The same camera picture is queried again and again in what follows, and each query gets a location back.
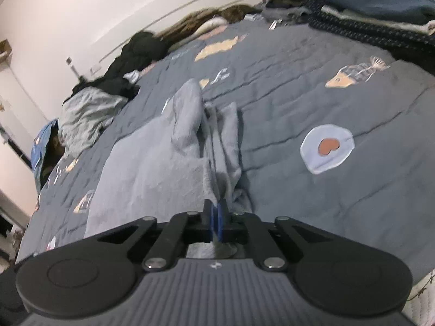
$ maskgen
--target white quilted fabric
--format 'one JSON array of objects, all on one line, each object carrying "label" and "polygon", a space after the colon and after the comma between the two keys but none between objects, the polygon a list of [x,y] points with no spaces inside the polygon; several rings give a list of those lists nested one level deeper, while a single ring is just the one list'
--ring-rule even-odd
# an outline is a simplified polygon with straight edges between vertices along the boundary
[{"label": "white quilted fabric", "polygon": [[435,270],[412,288],[402,312],[418,326],[435,325]]}]

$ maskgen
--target yellow fish head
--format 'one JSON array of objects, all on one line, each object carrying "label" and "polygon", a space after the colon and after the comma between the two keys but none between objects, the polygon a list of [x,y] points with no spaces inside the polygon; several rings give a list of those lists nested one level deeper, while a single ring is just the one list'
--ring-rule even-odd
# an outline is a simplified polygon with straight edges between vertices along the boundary
[{"label": "yellow fish head", "polygon": [[346,88],[351,84],[356,84],[356,81],[343,72],[338,72],[333,79],[329,80],[325,87],[328,88]]}]

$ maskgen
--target gray quilt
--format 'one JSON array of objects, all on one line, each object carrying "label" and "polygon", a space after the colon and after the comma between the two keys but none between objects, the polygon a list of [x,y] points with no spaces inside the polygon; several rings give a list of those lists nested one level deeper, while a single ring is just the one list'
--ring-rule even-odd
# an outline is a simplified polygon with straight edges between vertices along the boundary
[{"label": "gray quilt", "polygon": [[115,142],[195,78],[213,106],[237,104],[238,187],[263,220],[289,215],[393,253],[416,282],[433,269],[435,77],[308,26],[268,27],[242,21],[158,62],[96,144],[53,171],[19,259],[83,238]]}]

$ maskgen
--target ribbed surface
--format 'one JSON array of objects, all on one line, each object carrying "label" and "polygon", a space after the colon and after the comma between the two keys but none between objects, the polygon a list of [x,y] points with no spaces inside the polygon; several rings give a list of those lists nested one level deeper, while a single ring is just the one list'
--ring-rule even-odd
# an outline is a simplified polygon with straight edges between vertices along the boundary
[{"label": "ribbed surface", "polygon": [[250,259],[218,262],[181,259],[169,271],[147,275],[104,315],[71,321],[32,315],[23,326],[411,325],[399,313],[374,320],[328,315],[302,299],[283,274],[262,271]]}]

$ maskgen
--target cardboard box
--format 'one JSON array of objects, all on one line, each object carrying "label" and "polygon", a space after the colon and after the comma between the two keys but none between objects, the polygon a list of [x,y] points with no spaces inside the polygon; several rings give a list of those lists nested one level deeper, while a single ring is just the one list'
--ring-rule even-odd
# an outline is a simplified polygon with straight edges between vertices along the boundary
[{"label": "cardboard box", "polygon": [[12,52],[12,48],[10,47],[7,39],[0,42],[0,62],[6,61],[10,53]]}]

